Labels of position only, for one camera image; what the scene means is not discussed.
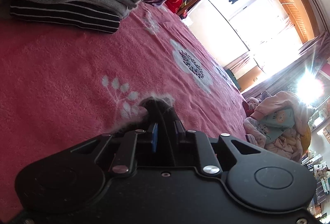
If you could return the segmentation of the right curtain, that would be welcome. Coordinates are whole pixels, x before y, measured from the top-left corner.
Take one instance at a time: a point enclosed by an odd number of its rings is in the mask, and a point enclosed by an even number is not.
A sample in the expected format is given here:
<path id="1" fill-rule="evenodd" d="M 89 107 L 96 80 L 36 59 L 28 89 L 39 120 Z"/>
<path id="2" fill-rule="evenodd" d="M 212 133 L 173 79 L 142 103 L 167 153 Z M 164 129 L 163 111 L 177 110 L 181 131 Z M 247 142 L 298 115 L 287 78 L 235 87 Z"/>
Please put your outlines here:
<path id="1" fill-rule="evenodd" d="M 302 53 L 298 59 L 271 77 L 245 90 L 242 95 L 248 99 L 249 97 L 257 98 L 263 91 L 274 95 L 282 90 L 291 90 L 305 72 L 317 73 L 327 62 L 328 57 L 329 33 L 323 32 L 303 45 Z"/>

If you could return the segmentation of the teal cartoon print garment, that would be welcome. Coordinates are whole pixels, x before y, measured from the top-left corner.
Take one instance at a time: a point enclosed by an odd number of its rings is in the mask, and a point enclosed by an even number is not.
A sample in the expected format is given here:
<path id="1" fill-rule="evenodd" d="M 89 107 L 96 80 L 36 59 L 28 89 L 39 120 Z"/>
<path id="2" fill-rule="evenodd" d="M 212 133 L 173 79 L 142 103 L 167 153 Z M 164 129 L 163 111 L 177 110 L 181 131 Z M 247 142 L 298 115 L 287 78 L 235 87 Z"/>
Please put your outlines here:
<path id="1" fill-rule="evenodd" d="M 258 131 L 266 137 L 266 144 L 274 142 L 287 129 L 294 127 L 294 111 L 291 108 L 273 112 L 258 122 Z"/>

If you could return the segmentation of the pink floral bed blanket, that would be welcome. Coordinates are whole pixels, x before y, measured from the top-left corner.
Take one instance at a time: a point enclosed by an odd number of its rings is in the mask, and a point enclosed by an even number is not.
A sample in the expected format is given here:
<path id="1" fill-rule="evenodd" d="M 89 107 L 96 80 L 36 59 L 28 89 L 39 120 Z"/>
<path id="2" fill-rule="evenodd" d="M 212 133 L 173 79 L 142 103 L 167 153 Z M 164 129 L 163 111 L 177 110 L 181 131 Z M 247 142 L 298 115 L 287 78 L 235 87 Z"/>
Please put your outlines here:
<path id="1" fill-rule="evenodd" d="M 244 139 L 243 97 L 167 8 L 140 4 L 114 34 L 1 20 L 1 220 L 21 210 L 26 165 L 120 127 L 149 96 L 186 128 Z"/>

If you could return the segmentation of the pink garment on pile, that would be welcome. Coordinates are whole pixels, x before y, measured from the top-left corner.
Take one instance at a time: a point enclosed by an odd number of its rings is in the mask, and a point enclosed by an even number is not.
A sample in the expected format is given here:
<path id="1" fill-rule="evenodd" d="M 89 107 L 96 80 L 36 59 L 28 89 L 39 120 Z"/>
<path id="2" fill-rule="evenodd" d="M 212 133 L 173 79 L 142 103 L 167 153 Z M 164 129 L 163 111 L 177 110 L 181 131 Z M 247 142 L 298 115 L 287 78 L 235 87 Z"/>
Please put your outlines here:
<path id="1" fill-rule="evenodd" d="M 293 92 L 279 91 L 277 94 L 266 98 L 256 107 L 251 117 L 260 121 L 265 116 L 285 108 L 293 110 L 295 128 L 300 135 L 304 136 L 308 127 L 308 120 L 315 109 L 303 103 Z"/>

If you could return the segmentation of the row of books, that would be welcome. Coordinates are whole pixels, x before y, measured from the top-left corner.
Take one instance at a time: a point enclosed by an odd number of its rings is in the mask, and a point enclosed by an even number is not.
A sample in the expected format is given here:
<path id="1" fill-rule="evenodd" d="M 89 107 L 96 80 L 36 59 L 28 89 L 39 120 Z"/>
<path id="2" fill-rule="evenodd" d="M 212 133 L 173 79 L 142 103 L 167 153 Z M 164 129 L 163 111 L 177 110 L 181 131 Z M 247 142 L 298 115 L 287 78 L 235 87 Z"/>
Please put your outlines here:
<path id="1" fill-rule="evenodd" d="M 324 210 L 329 200 L 329 167 L 321 154 L 308 150 L 302 157 L 302 166 L 305 166 L 316 180 L 316 191 L 308 206 L 308 211 L 316 218 L 327 216 Z"/>

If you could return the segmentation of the yellow garment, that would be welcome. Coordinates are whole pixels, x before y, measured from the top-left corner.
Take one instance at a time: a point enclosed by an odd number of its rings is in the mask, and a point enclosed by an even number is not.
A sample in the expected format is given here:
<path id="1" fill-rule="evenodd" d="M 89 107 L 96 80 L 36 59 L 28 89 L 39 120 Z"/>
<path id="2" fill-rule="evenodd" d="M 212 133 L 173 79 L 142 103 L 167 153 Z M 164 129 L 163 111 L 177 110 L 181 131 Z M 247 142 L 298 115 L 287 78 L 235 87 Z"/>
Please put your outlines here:
<path id="1" fill-rule="evenodd" d="M 310 127 L 307 126 L 306 130 L 303 135 L 300 135 L 300 140 L 303 148 L 303 154 L 305 154 L 310 146 L 311 143 L 311 136 L 312 132 L 310 130 Z"/>

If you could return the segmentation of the folded black striped garment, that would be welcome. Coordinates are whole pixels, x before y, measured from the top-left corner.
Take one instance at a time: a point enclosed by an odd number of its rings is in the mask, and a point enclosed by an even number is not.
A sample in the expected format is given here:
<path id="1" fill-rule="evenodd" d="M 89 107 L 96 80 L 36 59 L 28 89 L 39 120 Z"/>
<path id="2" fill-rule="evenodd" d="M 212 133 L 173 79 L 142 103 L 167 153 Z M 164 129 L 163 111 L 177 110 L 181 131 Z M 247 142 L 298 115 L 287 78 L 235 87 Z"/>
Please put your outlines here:
<path id="1" fill-rule="evenodd" d="M 115 33 L 121 22 L 114 12 L 81 1 L 42 4 L 29 0 L 11 0 L 9 13 L 22 20 L 75 26 L 109 34 Z"/>

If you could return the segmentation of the white floral pyjama garment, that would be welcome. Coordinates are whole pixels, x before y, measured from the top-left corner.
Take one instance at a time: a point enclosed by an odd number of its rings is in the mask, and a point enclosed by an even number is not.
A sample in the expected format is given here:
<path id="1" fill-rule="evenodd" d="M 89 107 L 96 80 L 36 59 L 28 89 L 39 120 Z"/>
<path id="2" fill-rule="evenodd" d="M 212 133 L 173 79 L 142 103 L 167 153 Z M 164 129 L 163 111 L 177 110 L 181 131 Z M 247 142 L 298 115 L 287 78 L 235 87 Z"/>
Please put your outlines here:
<path id="1" fill-rule="evenodd" d="M 300 134 L 294 128 L 286 129 L 279 137 L 272 142 L 267 141 L 266 126 L 260 124 L 251 117 L 243 121 L 246 131 L 246 139 L 249 143 L 280 155 L 289 160 L 300 162 L 303 155 L 303 146 Z"/>

